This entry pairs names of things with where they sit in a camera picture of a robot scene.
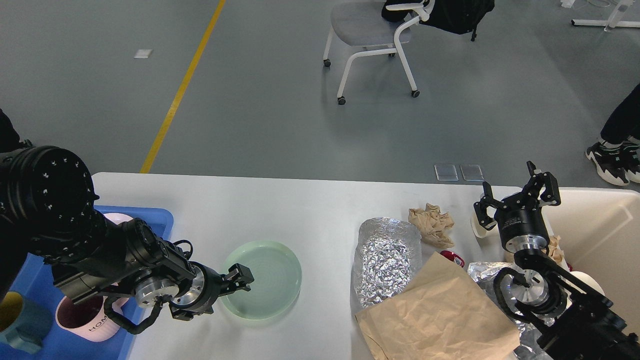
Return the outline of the foil piece under arm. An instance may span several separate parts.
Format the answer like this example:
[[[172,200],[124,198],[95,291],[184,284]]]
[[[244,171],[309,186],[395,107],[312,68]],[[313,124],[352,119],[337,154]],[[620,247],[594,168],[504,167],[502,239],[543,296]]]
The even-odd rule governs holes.
[[[499,302],[493,287],[494,279],[505,267],[522,272],[522,269],[512,262],[471,262],[467,268],[467,274],[497,306]],[[516,319],[510,321],[518,328],[519,346],[506,357],[506,360],[551,360],[551,356],[537,344],[541,332],[535,326]]]

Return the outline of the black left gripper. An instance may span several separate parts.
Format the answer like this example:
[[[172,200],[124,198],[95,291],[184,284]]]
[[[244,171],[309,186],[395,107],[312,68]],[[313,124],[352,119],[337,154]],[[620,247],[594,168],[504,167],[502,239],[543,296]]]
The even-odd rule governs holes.
[[[191,321],[195,316],[214,313],[214,303],[226,293],[250,292],[254,282],[251,270],[242,264],[233,264],[224,275],[201,263],[194,263],[195,278],[185,294],[169,303],[171,317],[179,321]]]

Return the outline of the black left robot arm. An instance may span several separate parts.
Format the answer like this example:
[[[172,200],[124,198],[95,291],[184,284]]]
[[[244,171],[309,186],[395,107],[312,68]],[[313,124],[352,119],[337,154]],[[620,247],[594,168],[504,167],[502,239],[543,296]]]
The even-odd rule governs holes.
[[[94,207],[89,169],[70,150],[3,150],[0,180],[2,297],[32,254],[50,264],[55,287],[73,303],[105,297],[106,316],[137,335],[164,305],[174,319],[190,321],[254,281],[242,264],[219,274],[192,261],[192,250],[162,239],[141,218],[107,219]]]

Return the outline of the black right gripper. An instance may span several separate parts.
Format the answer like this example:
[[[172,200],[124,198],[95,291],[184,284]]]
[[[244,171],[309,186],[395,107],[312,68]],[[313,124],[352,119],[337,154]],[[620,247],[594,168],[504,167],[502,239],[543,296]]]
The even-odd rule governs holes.
[[[483,194],[473,209],[479,225],[487,231],[498,227],[502,248],[508,253],[522,249],[546,249],[549,233],[540,207],[558,207],[562,203],[557,178],[527,161],[529,180],[521,194],[495,199],[489,182],[482,183]],[[488,213],[493,208],[494,218]]]

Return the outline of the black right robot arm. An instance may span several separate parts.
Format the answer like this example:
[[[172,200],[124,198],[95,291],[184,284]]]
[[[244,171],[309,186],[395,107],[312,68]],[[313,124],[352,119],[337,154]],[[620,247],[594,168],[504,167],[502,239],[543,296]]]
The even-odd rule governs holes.
[[[562,203],[557,178],[532,161],[526,167],[521,191],[496,199],[485,181],[473,205],[480,227],[497,229],[503,250],[514,257],[515,268],[500,269],[493,280],[498,307],[537,328],[538,346],[554,360],[637,360],[639,337],[624,333],[627,323],[612,311],[613,302],[549,255],[542,209]]]

